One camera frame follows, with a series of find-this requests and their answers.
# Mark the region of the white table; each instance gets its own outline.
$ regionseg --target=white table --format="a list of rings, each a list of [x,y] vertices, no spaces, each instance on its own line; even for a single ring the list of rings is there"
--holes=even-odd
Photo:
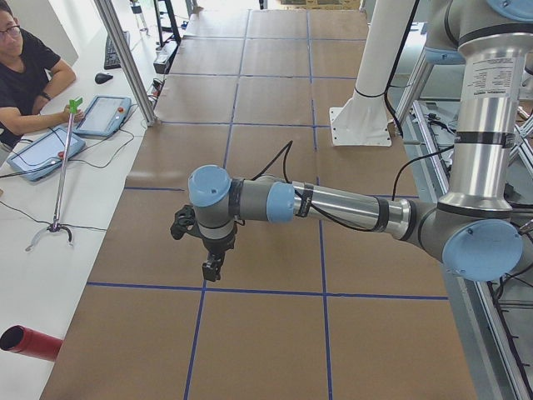
[[[114,78],[103,85],[94,82],[96,73],[104,72],[106,35],[101,27],[73,66],[77,81],[54,98],[43,113],[61,111],[69,99],[78,97],[83,97],[81,108],[84,109],[97,94],[129,96],[136,102],[121,69],[110,70]],[[132,32],[130,48],[146,89],[157,78],[152,66],[156,57],[154,40],[155,36],[141,37],[138,32]],[[107,228],[146,129],[140,110],[123,129],[134,138],[108,167],[96,169],[83,162],[69,163],[60,223]],[[36,139],[44,133],[26,138]],[[78,158],[103,165],[129,138],[131,135],[117,132]],[[95,142],[88,139],[87,145]],[[8,173],[12,169],[4,163],[0,175]],[[38,182],[28,182],[22,177],[0,179],[4,191],[0,200],[38,220],[51,222],[58,182],[59,170]],[[44,227],[45,224],[35,223],[0,204],[0,333],[20,324],[63,338],[105,235],[105,232],[74,228],[74,247],[71,247],[64,231],[46,232],[31,252],[25,252],[35,233]],[[0,400],[38,398],[52,366],[51,362],[0,352]]]

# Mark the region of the black t-shirt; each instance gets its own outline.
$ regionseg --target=black t-shirt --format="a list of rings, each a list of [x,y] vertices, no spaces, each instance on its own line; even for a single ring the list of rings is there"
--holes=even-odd
[[[25,70],[22,73],[15,72],[0,63],[0,108],[16,107],[22,115],[32,115],[35,97],[48,84],[46,70],[52,69],[60,57],[30,32],[21,29],[21,33],[21,58]],[[15,147],[21,137],[11,133],[2,122],[0,129],[3,129],[0,142],[10,148]]]

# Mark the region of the wrist strap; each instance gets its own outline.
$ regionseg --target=wrist strap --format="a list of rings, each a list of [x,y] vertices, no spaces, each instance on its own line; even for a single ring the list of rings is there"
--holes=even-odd
[[[40,92],[39,96],[41,96],[42,98],[46,98],[48,101],[52,100],[50,95],[48,93],[46,93],[46,92]]]

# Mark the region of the keyboard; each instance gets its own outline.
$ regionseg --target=keyboard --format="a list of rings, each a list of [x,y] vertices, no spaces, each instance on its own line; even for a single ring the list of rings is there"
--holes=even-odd
[[[127,46],[130,46],[130,32],[123,32],[124,39],[126,39]],[[117,50],[113,46],[113,42],[109,35],[106,39],[106,54],[103,61],[103,69],[115,69],[120,68],[120,60],[118,59]]]

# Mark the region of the warning label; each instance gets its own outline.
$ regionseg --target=warning label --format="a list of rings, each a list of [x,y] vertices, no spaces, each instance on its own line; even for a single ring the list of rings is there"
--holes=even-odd
[[[468,85],[463,98],[509,98],[515,66],[514,57],[492,58],[467,65],[465,82]]]

